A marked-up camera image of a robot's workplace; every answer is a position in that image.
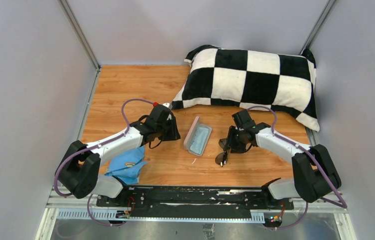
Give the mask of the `dark aviator sunglasses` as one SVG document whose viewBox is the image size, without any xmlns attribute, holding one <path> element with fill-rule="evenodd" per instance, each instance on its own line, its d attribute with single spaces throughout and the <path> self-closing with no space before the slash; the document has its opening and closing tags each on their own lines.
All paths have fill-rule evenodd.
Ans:
<svg viewBox="0 0 375 240">
<path fill-rule="evenodd" d="M 228 161 L 229 153 L 231 152 L 231 147 L 229 144 L 229 140 L 227 138 L 220 139 L 218 144 L 219 147 L 222 149 L 222 152 L 216 156 L 215 163 L 223 167 Z"/>
</svg>

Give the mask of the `pink glasses case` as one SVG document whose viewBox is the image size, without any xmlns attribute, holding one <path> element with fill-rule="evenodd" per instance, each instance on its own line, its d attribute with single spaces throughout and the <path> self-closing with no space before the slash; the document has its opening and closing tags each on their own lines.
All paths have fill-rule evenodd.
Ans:
<svg viewBox="0 0 375 240">
<path fill-rule="evenodd" d="M 207 137 L 206 142 L 205 142 L 206 145 L 204 146 L 204 149 L 203 149 L 203 152 L 202 152 L 201 155 L 193 153 L 192 151 L 190 151 L 190 146 L 192 144 L 195 132 L 196 132 L 198 127 L 204 127 L 204 128 L 209 129 L 208 137 Z M 211 136 L 212 130 L 213 130 L 212 127 L 210 127 L 209 125 L 201 123 L 201 118 L 199 116 L 196 116 L 192 125 L 191 125 L 191 127 L 190 127 L 190 129 L 189 129 L 189 131 L 187 132 L 187 135 L 186 135 L 184 141 L 183 141 L 184 149 L 187 150 L 192 155 L 199 156 L 199 157 L 202 156 L 204 154 L 205 148 L 208 144 L 208 141 L 209 141 L 209 138 Z"/>
</svg>

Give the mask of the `light blue cleaning cloth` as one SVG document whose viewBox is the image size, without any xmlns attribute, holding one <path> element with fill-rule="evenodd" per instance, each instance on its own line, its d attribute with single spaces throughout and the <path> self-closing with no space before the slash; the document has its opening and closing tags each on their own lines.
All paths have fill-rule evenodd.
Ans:
<svg viewBox="0 0 375 240">
<path fill-rule="evenodd" d="M 198 127 L 189 150 L 195 154 L 201 155 L 206 145 L 209 132 L 210 130 L 206 127 Z"/>
</svg>

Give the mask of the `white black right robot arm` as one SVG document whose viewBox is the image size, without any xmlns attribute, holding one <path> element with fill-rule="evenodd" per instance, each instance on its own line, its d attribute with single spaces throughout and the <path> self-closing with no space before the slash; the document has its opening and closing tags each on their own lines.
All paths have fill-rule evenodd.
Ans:
<svg viewBox="0 0 375 240">
<path fill-rule="evenodd" d="M 261 187 L 261 202 L 264 207 L 273 209 L 283 199 L 301 198 L 313 203 L 329 193 L 334 193 L 338 205 L 346 203 L 338 189 L 341 178 L 328 149 L 321 145 L 308 145 L 290 139 L 275 130 L 274 124 L 256 123 L 247 110 L 232 115 L 235 125 L 230 126 L 226 138 L 219 140 L 220 153 L 215 162 L 224 166 L 230 154 L 244 154 L 251 147 L 266 149 L 291 164 L 293 177 L 277 178 Z"/>
</svg>

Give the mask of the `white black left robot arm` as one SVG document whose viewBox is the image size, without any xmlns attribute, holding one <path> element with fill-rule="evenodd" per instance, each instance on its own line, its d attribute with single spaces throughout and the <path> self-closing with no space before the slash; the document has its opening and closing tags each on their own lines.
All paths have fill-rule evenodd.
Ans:
<svg viewBox="0 0 375 240">
<path fill-rule="evenodd" d="M 90 143 L 79 140 L 71 143 L 55 172 L 54 186 L 61 183 L 69 191 L 66 195 L 77 199 L 89 195 L 106 196 L 115 206 L 122 207 L 129 200 L 125 183 L 117 177 L 101 175 L 100 167 L 106 161 L 150 145 L 156 139 L 165 142 L 180 138 L 172 105 L 155 103 L 150 114 L 130 123 L 121 132 Z"/>
</svg>

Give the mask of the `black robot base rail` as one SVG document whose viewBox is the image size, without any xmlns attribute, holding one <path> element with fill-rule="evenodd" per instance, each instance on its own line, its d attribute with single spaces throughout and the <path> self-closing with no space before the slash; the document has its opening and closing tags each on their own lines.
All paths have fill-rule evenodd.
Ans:
<svg viewBox="0 0 375 240">
<path fill-rule="evenodd" d="M 259 188 L 131 186 L 115 197 L 61 197 L 54 191 L 46 204 L 55 220 L 88 220 L 102 226 L 129 222 L 257 224 L 277 230 L 293 227 L 308 214 L 344 215 L 334 194 L 313 203 L 298 197 L 266 200 Z"/>
</svg>

